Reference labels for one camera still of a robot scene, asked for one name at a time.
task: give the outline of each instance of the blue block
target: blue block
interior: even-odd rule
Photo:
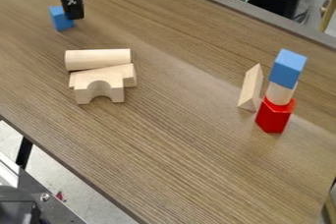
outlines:
[[[269,80],[293,89],[304,69],[307,57],[287,49],[281,49],[275,59]]]
[[[68,28],[73,28],[75,23],[72,20],[68,20],[64,14],[63,7],[50,7],[50,16],[52,24],[58,31],[62,31]]]

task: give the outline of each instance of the floor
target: floor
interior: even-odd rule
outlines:
[[[324,0],[315,0],[306,26],[317,28],[320,21],[319,7],[323,2]],[[332,19],[327,33],[336,36],[336,17]],[[6,123],[0,122],[0,151],[12,160],[16,158],[21,139],[20,134]],[[52,193],[61,191],[65,204],[88,224],[137,223],[37,147],[32,150],[28,172]]]

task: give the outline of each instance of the wooden cylinder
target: wooden cylinder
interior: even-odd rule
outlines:
[[[293,89],[290,89],[274,82],[270,82],[266,97],[275,105],[287,105],[291,101],[297,85],[298,83],[296,83]]]
[[[132,63],[131,49],[67,50],[65,64],[68,71],[92,70]]]

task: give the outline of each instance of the red block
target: red block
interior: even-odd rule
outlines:
[[[296,99],[287,105],[275,105],[265,96],[257,112],[255,122],[267,133],[282,133],[295,108]]]

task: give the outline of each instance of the wooden table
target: wooden table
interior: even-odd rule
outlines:
[[[335,41],[223,2],[85,0],[86,18],[59,33],[59,0],[0,0],[1,117],[139,222],[315,223],[336,173]],[[78,106],[65,50],[122,47],[139,86],[124,104]],[[236,106],[245,71],[268,75],[281,48],[309,59],[277,136]]]

